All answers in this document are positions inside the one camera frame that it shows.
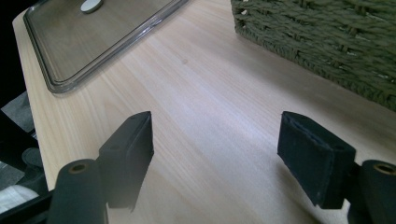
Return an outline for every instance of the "wood grain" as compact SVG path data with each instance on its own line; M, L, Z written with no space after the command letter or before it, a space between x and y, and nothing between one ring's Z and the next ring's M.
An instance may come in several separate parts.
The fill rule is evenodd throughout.
M136 209L110 223L347 223L312 205L276 155L283 111L369 159L396 162L396 114L236 35L231 4L193 0L79 89L51 94L14 21L49 188L129 116L151 111L155 155Z

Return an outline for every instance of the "green wicker basket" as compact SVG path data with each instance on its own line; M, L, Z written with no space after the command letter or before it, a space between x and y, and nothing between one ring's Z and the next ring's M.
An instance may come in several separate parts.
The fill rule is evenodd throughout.
M231 0L246 39L396 111L396 0Z

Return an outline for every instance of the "transparent container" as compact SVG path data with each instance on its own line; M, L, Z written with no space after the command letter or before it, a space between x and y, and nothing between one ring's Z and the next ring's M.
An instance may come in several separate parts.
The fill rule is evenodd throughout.
M49 91L71 91L188 0L104 0L90 14L85 0L45 0L24 22Z

